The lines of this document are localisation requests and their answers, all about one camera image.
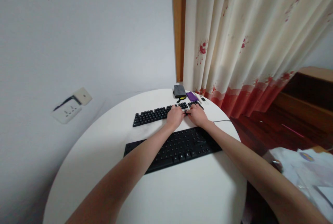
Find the keyboard key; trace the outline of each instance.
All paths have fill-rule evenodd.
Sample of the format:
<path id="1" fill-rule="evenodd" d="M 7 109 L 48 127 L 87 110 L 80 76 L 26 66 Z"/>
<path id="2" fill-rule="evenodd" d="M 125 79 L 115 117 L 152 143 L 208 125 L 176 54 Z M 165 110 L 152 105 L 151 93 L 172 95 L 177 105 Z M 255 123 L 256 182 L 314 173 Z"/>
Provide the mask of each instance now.
<path id="1" fill-rule="evenodd" d="M 162 168 L 165 168 L 167 166 L 170 166 L 173 164 L 173 159 L 170 157 L 168 159 L 163 159 L 163 160 L 160 160 L 160 161 L 154 161 L 150 167 L 148 168 L 148 171 L 149 170 L 160 170 Z"/>

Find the curtain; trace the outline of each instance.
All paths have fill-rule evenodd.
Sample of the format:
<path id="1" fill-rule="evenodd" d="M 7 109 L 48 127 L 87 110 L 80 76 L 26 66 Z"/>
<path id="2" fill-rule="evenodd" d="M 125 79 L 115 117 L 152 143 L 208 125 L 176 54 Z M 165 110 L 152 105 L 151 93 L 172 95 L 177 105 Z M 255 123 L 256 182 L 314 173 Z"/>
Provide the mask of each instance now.
<path id="1" fill-rule="evenodd" d="M 186 0 L 185 89 L 265 112 L 333 20 L 333 0 Z"/>

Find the electrical cable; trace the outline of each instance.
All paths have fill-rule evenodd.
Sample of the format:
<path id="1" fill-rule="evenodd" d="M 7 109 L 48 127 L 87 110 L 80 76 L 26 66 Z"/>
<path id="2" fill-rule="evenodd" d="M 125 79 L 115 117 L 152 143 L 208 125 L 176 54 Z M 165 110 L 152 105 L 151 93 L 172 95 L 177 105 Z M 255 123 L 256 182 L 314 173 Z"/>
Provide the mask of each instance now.
<path id="1" fill-rule="evenodd" d="M 214 122 L 231 122 L 230 120 L 221 120 L 221 121 L 214 121 Z"/>

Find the power outlet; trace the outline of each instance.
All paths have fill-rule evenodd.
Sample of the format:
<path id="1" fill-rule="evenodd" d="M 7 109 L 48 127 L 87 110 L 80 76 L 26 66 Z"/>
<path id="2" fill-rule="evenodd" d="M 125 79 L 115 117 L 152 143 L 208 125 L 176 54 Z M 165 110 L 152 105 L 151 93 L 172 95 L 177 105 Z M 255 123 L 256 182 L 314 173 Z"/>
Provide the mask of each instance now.
<path id="1" fill-rule="evenodd" d="M 57 108 L 51 115 L 62 124 L 68 123 L 82 110 L 82 107 L 74 99 Z"/>

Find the human hand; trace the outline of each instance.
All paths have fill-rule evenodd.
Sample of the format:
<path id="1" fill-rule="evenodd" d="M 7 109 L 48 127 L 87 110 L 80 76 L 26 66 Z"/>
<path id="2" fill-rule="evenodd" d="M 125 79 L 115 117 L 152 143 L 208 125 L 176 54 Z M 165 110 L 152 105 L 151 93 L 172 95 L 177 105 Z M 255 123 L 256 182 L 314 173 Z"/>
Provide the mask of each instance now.
<path id="1" fill-rule="evenodd" d="M 202 127 L 209 122 L 204 110 L 197 104 L 192 104 L 191 109 L 186 112 L 188 118 L 198 127 Z"/>
<path id="2" fill-rule="evenodd" d="M 176 107 L 172 105 L 171 110 L 168 112 L 168 116 L 166 118 L 166 124 L 171 126 L 173 129 L 178 128 L 181 124 L 181 121 L 184 119 L 184 112 L 181 107 Z"/>

